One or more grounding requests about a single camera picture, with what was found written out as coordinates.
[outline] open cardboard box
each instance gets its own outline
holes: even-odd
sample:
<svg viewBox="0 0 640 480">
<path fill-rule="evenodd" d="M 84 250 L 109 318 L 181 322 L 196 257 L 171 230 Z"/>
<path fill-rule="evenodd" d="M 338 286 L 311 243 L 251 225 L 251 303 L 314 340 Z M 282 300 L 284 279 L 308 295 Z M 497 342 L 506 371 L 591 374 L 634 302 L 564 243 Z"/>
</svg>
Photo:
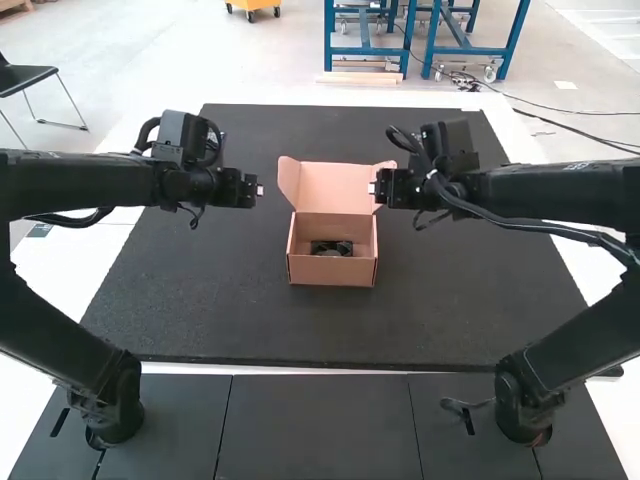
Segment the open cardboard box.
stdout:
<svg viewBox="0 0 640 480">
<path fill-rule="evenodd" d="M 372 287 L 378 266 L 374 212 L 381 205 L 369 194 L 376 165 L 278 160 L 278 187 L 295 212 L 287 241 L 289 283 Z M 351 241 L 352 257 L 311 255 L 312 241 Z"/>
</svg>

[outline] box flap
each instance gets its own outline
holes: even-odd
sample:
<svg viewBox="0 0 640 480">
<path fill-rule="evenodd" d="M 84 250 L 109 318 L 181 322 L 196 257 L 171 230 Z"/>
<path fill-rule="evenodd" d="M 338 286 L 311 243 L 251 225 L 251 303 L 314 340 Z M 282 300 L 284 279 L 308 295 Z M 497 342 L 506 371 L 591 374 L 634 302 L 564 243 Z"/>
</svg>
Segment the box flap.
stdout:
<svg viewBox="0 0 640 480">
<path fill-rule="evenodd" d="M 381 168 L 396 167 L 393 160 L 356 165 L 280 157 L 278 187 L 298 212 L 372 214 L 381 205 L 369 194 L 369 183 Z"/>
</svg>

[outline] concrete floor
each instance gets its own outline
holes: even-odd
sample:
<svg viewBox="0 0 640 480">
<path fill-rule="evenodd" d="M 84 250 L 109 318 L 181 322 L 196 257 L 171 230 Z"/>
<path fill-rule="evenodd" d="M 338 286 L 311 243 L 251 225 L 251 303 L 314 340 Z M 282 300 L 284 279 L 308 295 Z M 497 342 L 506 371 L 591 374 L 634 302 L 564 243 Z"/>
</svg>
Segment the concrete floor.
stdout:
<svg viewBox="0 0 640 480">
<path fill-rule="evenodd" d="M 473 43 L 504 43 L 516 8 L 517 0 L 484 2 Z M 165 97 L 198 95 L 205 103 L 227 91 L 304 88 L 313 95 L 316 89 L 331 88 L 314 82 L 323 64 L 322 2 L 285 0 L 280 19 L 265 10 L 256 21 L 248 24 L 240 11 L 228 15 L 220 0 L 61 0 L 38 5 L 35 13 L 2 24 L 2 52 L 14 63 L 58 66 L 91 133 L 35 124 L 19 95 L 2 100 L 0 108 L 30 148 L 91 152 L 125 112 Z M 416 29 L 413 50 L 419 58 L 425 36 Z M 358 38 L 354 25 L 349 35 L 336 34 L 334 41 L 347 44 Z M 400 44 L 401 34 L 379 40 Z M 438 41 L 451 42 L 446 29 L 440 30 Z M 398 88 L 453 89 L 446 81 L 422 80 L 420 68 L 411 60 L 409 78 Z M 560 90 L 556 80 L 578 88 Z M 543 2 L 532 2 L 509 76 L 495 86 L 561 108 L 640 111 L 640 74 Z M 55 81 L 30 92 L 39 115 L 75 121 Z M 393 95 L 393 90 L 381 90 L 381 95 Z M 639 117 L 585 117 L 513 104 L 596 135 L 640 143 Z M 539 121 L 525 121 L 551 161 L 628 156 Z M 136 134 L 131 132 L 131 143 Z M 19 146 L 4 125 L 0 142 L 3 147 Z M 14 226 L 13 244 L 27 228 Z"/>
<path fill-rule="evenodd" d="M 640 72 L 637 0 L 547 0 L 560 15 Z"/>
</svg>

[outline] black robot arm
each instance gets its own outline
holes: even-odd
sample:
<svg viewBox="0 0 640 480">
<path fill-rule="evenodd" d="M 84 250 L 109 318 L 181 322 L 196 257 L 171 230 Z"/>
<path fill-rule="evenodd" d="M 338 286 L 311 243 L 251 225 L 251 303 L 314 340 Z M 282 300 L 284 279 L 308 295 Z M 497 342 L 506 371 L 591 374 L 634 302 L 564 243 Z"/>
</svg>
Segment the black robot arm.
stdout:
<svg viewBox="0 0 640 480">
<path fill-rule="evenodd" d="M 159 126 L 158 139 L 148 141 Z M 140 362 L 95 337 L 34 293 L 9 256 L 9 222 L 23 217 L 64 226 L 96 223 L 116 206 L 168 211 L 206 206 L 251 208 L 262 187 L 222 162 L 224 135 L 210 121 L 166 111 L 147 122 L 129 155 L 0 151 L 0 353 L 67 388 L 96 448 L 121 443 L 140 428 Z M 141 154 L 151 148 L 152 156 Z M 52 213 L 97 208 L 86 219 Z M 191 226 L 200 214 L 194 213 Z"/>
<path fill-rule="evenodd" d="M 443 210 L 438 218 L 482 218 L 564 236 L 601 246 L 627 267 L 608 296 L 496 365 L 502 432 L 518 443 L 543 445 L 572 386 L 640 355 L 640 159 L 481 169 L 465 120 L 425 125 L 420 135 L 390 127 L 387 136 L 410 160 L 408 168 L 378 172 L 371 189 L 378 203 L 418 210 L 416 218 Z M 611 227 L 626 241 L 543 220 Z"/>
</svg>

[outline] blue workbench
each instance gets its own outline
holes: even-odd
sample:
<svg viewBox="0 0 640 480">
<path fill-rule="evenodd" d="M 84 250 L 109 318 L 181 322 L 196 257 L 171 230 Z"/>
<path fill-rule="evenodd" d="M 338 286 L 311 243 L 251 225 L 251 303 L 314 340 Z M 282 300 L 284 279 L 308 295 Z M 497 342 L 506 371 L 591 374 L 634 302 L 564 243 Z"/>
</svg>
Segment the blue workbench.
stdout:
<svg viewBox="0 0 640 480">
<path fill-rule="evenodd" d="M 398 11 L 398 0 L 391 0 L 390 6 L 387 8 L 387 1 L 382 0 L 380 7 L 372 8 L 370 6 L 358 7 L 337 7 L 334 0 L 325 0 L 324 2 L 324 71 L 330 72 L 333 69 L 333 56 L 380 56 L 380 57 L 398 57 L 400 59 L 400 72 L 404 78 L 407 76 L 407 67 L 409 65 L 409 55 L 411 51 L 411 39 L 413 37 L 413 28 L 415 25 L 417 0 L 409 0 L 409 9 L 407 13 L 407 28 L 405 29 L 404 41 L 401 48 L 374 47 L 371 45 L 371 37 L 369 34 L 369 18 L 368 14 L 377 13 L 381 17 L 387 19 L 387 32 L 392 33 L 395 24 L 395 18 Z M 335 31 L 336 14 L 337 13 L 357 13 L 360 21 L 360 47 L 333 47 L 331 45 L 331 34 Z"/>
<path fill-rule="evenodd" d="M 442 0 L 433 0 L 431 6 L 421 5 L 412 7 L 412 5 L 410 4 L 407 14 L 407 30 L 410 23 L 412 8 L 415 8 L 417 11 L 432 12 L 431 19 L 429 21 L 429 32 L 427 35 L 427 48 L 424 57 L 424 66 L 422 68 L 422 78 L 426 79 L 431 76 L 431 70 L 434 69 L 433 57 L 436 54 L 441 54 L 482 55 L 501 59 L 502 64 L 498 69 L 496 78 L 498 80 L 504 80 L 507 77 L 509 65 L 511 64 L 511 59 L 513 58 L 513 53 L 516 49 L 518 38 L 520 37 L 520 32 L 522 30 L 522 26 L 524 24 L 524 20 L 527 15 L 527 10 L 529 9 L 530 3 L 531 0 L 520 0 L 518 10 L 516 11 L 516 15 L 511 26 L 511 32 L 509 33 L 509 39 L 507 40 L 507 44 L 504 47 L 474 47 L 467 38 L 467 34 L 473 32 L 476 18 L 478 16 L 478 10 L 480 8 L 480 0 L 473 0 L 473 4 L 470 7 L 455 6 L 454 0 L 448 0 L 447 3 L 444 3 Z M 454 13 L 467 13 L 470 15 L 465 31 L 462 31 L 462 29 L 458 25 L 457 20 L 453 17 Z M 447 25 L 447 27 L 451 31 L 451 34 L 458 43 L 457 47 L 441 47 L 435 44 L 436 34 L 438 31 L 438 26 L 440 24 L 440 17 L 442 17 L 444 23 Z"/>
</svg>

